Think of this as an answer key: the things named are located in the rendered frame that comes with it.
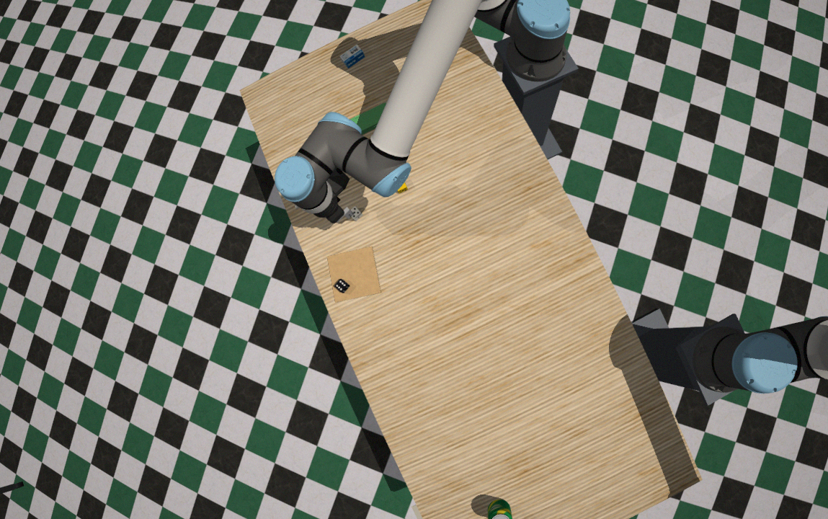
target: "light blue cap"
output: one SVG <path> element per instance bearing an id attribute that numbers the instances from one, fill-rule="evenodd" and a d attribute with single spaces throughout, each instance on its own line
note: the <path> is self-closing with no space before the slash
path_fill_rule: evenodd
<path id="1" fill-rule="evenodd" d="M 327 115 L 321 118 L 321 122 L 323 123 L 324 121 L 330 123 L 340 123 L 341 125 L 348 125 L 348 127 L 355 129 L 360 134 L 362 132 L 362 128 L 359 128 L 358 124 L 355 124 L 353 121 L 351 121 L 350 118 L 348 118 L 345 115 L 337 114 L 337 112 L 328 112 Z"/>
<path id="2" fill-rule="evenodd" d="M 390 197 L 400 190 L 404 182 L 407 181 L 407 175 L 410 174 L 411 165 L 401 164 L 399 167 L 394 168 L 394 171 L 388 173 L 386 177 L 382 178 L 382 180 L 378 181 L 378 184 L 372 187 L 372 190 L 382 197 Z"/>
<path id="3" fill-rule="evenodd" d="M 783 390 L 795 380 L 798 357 L 782 335 L 763 332 L 747 336 L 731 360 L 734 377 L 753 392 Z"/>
<path id="4" fill-rule="evenodd" d="M 568 32 L 568 25 L 571 24 L 568 0 L 519 0 L 516 13 L 523 27 L 546 40 Z"/>
<path id="5" fill-rule="evenodd" d="M 299 203 L 311 194 L 314 168 L 301 157 L 289 157 L 276 168 L 276 190 L 290 203 Z"/>

